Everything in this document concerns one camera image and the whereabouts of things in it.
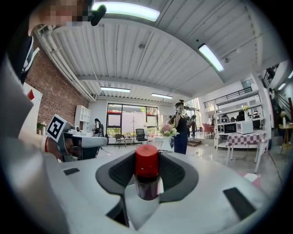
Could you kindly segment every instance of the cabinet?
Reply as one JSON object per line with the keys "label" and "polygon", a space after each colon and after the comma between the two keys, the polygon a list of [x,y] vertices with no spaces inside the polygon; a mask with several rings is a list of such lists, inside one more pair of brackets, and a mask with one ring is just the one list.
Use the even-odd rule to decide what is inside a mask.
{"label": "cabinet", "polygon": [[82,127],[83,132],[89,132],[89,122],[90,122],[91,110],[87,109],[82,105],[76,106],[74,125]]}

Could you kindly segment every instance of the black top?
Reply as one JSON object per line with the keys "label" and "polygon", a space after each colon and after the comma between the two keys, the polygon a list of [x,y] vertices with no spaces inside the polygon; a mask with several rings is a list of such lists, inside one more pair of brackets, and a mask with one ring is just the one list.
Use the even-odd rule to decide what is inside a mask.
{"label": "black top", "polygon": [[178,122],[178,126],[176,127],[177,132],[179,133],[185,133],[187,132],[187,119],[186,118],[182,118],[180,116],[179,122]]}
{"label": "black top", "polygon": [[32,65],[33,37],[28,35],[29,18],[26,18],[13,35],[7,54],[10,63],[23,84]]}

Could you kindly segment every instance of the blue skirt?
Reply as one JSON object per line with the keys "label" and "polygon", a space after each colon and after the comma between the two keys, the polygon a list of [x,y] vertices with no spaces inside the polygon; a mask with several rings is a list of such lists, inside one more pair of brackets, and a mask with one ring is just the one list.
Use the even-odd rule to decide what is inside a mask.
{"label": "blue skirt", "polygon": [[174,137],[174,152],[186,154],[187,149],[187,132],[180,133]]}

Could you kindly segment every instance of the ceiling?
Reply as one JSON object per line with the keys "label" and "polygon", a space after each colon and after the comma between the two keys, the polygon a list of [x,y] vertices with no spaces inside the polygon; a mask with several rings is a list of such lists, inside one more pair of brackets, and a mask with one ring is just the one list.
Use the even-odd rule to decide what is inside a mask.
{"label": "ceiling", "polygon": [[[52,37],[87,90],[98,96],[186,101],[286,59],[276,32],[240,0],[127,0],[160,11],[156,22],[109,14],[96,27],[60,27]],[[220,59],[217,72],[199,53],[205,43]],[[101,86],[130,93],[105,92]],[[171,100],[152,93],[173,96]]]}

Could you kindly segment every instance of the pink chair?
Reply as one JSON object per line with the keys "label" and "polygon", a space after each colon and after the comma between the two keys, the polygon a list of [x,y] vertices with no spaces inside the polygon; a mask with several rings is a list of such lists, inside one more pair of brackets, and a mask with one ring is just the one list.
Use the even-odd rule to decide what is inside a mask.
{"label": "pink chair", "polygon": [[203,123],[203,129],[204,129],[204,132],[205,132],[205,135],[206,133],[213,133],[215,134],[215,126],[211,126],[207,123]]}

